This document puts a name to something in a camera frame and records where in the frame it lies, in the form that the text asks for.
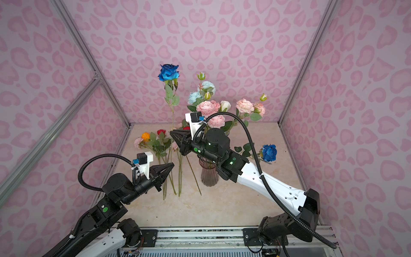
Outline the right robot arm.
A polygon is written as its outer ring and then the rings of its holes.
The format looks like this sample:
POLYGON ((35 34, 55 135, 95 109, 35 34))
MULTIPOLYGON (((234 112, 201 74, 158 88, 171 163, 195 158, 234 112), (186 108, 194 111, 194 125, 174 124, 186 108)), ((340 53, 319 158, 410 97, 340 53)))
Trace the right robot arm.
POLYGON ((215 165, 222 179, 255 190, 283 210, 281 215, 262 219, 257 229, 260 242, 271 245, 287 235, 303 242, 313 241, 320 214, 320 197, 316 191, 297 189, 258 171, 256 164, 230 148, 229 137, 220 129, 209 130, 203 138, 195 138, 188 130, 173 130, 170 135, 182 155, 196 154, 215 165))

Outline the white rose stem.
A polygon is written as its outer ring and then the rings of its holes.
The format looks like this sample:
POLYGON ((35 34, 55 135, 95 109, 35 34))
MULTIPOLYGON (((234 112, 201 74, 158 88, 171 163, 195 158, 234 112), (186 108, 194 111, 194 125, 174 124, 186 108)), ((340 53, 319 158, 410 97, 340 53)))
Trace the white rose stem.
POLYGON ((221 112, 228 112, 231 109, 231 104, 229 101, 221 101, 220 102, 220 111, 221 112))

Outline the single red rose stem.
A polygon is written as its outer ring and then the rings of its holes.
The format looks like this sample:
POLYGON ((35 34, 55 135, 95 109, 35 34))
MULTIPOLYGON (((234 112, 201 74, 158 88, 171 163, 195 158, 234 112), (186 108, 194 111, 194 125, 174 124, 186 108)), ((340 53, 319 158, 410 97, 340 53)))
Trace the single red rose stem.
POLYGON ((154 142, 154 151, 159 161, 159 164, 166 164, 170 161, 173 140, 167 136, 164 129, 157 131, 156 140, 154 142))

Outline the dark blue rose stem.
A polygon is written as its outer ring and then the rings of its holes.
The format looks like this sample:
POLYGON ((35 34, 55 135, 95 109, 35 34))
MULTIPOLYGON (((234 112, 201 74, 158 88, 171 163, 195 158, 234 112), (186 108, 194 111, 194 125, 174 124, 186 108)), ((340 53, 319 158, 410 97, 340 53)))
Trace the dark blue rose stem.
MULTIPOLYGON (((245 145, 236 146, 234 151, 246 158, 255 159, 252 153, 252 149, 249 143, 245 145)), ((259 161, 270 163, 276 161, 277 158, 277 148, 276 145, 263 145, 262 148, 257 152, 257 157, 259 161)))

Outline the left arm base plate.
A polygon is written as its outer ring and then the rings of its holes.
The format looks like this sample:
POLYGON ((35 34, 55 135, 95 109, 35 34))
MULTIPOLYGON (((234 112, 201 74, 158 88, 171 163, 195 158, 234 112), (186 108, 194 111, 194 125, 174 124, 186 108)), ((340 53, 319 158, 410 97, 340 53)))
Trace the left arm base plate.
POLYGON ((155 247, 158 236, 156 229, 142 229, 139 247, 155 247))

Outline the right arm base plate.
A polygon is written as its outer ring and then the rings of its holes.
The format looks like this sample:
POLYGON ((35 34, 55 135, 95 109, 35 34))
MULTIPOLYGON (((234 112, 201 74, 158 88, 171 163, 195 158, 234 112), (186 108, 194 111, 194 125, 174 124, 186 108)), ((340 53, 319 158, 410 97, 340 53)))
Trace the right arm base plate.
POLYGON ((243 228, 242 232, 245 246, 261 247, 265 245, 265 242, 260 238, 260 234, 257 228, 243 228))

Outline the pink rose stem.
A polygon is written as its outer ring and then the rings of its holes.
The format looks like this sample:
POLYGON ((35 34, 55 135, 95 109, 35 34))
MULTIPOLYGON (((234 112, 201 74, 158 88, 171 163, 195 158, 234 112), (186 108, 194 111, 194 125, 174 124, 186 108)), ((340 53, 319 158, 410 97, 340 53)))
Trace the pink rose stem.
POLYGON ((265 115, 263 103, 268 99, 266 94, 262 94, 258 102, 252 103, 246 99, 241 99, 236 103, 236 115, 248 126, 249 121, 258 122, 265 115))

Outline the light blue rose stem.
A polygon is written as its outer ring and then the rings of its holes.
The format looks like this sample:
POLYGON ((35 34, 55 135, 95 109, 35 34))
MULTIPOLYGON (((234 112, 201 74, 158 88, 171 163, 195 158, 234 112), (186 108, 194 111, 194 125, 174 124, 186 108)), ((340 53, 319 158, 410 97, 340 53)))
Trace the light blue rose stem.
POLYGON ((216 93, 215 85, 206 80, 206 76, 204 72, 200 72, 197 74, 199 84, 197 90, 191 92, 188 96, 188 104, 190 106, 197 106, 203 101, 210 100, 212 96, 216 93))

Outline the maroon grey glass vase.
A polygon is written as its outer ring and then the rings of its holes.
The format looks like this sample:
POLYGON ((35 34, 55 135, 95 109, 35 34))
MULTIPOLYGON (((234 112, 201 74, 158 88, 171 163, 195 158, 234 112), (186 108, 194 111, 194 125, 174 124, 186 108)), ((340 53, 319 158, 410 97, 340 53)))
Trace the maroon grey glass vase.
POLYGON ((199 165, 202 168, 201 182, 207 187, 215 186, 219 180, 219 175, 216 171, 216 164, 205 158, 200 158, 199 165))

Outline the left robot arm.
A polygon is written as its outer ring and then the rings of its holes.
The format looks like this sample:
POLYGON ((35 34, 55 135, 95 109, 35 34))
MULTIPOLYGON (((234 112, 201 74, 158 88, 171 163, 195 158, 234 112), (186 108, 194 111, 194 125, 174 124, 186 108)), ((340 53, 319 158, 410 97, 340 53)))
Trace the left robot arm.
POLYGON ((153 187, 160 191, 173 168, 173 163, 153 166, 149 168, 149 177, 143 176, 135 184, 123 173, 112 175, 102 187, 105 193, 104 197, 94 207, 82 214, 71 232, 45 256, 77 256, 86 246, 127 213, 126 205, 153 187))

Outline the large pink peony stem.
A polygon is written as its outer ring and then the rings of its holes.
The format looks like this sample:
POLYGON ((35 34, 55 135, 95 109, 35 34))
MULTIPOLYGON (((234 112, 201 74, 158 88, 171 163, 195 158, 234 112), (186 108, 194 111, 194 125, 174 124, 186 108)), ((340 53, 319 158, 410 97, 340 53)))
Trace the large pink peony stem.
MULTIPOLYGON (((203 101, 196 107, 196 110, 201 112, 205 118, 208 118, 210 115, 218 113, 219 107, 219 103, 215 102, 214 100, 203 101)), ((207 125, 211 129, 220 129, 225 125, 225 118, 223 115, 214 116, 207 122, 207 125)))

